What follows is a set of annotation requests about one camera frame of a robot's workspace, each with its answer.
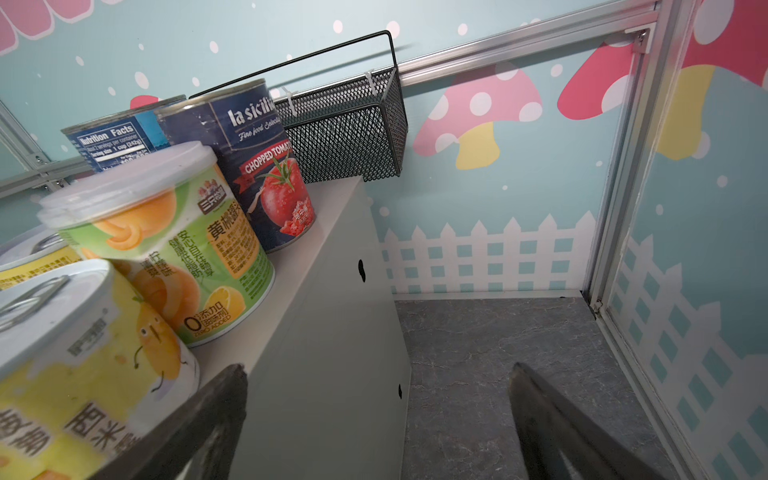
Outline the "dark blue tall can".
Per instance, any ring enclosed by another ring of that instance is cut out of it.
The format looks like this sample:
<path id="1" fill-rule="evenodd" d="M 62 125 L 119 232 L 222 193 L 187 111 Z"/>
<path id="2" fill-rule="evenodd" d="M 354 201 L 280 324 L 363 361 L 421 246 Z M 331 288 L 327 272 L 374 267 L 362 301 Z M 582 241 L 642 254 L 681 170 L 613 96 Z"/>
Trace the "dark blue tall can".
<path id="1" fill-rule="evenodd" d="M 266 252 L 293 243 L 313 225 L 299 163 L 264 80 L 162 107 L 156 118 L 170 144 L 199 141 L 213 149 Z"/>

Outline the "yellow can white lid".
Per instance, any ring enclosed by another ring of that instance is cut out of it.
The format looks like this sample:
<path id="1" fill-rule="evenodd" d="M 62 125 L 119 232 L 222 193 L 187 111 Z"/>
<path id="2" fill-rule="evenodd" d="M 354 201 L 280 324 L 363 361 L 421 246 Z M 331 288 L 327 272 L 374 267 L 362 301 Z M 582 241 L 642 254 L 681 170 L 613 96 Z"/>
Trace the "yellow can white lid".
<path id="1" fill-rule="evenodd" d="M 1 245 L 1 289 L 81 260 L 57 232 L 39 225 Z"/>
<path id="2" fill-rule="evenodd" d="M 38 218 L 85 259 L 105 259 L 189 347 L 223 336 L 266 298 L 275 268 L 198 141 L 76 181 Z"/>
<path id="3" fill-rule="evenodd" d="M 1 475 L 85 479 L 200 385 L 194 355 L 108 261 L 1 294 Z"/>

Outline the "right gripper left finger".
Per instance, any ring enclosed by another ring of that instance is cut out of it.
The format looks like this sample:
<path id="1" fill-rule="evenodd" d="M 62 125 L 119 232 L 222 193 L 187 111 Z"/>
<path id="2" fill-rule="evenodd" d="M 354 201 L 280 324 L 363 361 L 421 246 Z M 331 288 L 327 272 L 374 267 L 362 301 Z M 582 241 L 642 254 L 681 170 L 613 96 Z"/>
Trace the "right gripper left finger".
<path id="1" fill-rule="evenodd" d="M 227 479 L 246 418 L 244 366 L 224 368 L 93 479 Z"/>

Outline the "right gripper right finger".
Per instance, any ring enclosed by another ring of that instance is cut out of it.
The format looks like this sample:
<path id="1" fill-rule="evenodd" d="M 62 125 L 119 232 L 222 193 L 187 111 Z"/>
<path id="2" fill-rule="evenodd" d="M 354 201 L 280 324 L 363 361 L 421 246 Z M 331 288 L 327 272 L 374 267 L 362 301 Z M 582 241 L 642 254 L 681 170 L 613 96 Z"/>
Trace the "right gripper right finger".
<path id="1" fill-rule="evenodd" d="M 509 401 L 530 479 L 660 479 L 525 363 L 511 372 Z"/>

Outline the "blue can pink lid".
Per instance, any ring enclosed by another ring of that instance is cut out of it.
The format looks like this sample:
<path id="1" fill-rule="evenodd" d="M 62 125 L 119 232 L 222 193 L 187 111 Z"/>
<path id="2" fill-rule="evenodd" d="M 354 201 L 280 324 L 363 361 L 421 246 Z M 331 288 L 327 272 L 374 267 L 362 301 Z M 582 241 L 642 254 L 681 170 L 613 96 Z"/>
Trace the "blue can pink lid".
<path id="1" fill-rule="evenodd" d="M 102 172 L 170 146 L 155 112 L 186 100 L 185 95 L 66 127 L 61 133 L 94 172 Z"/>

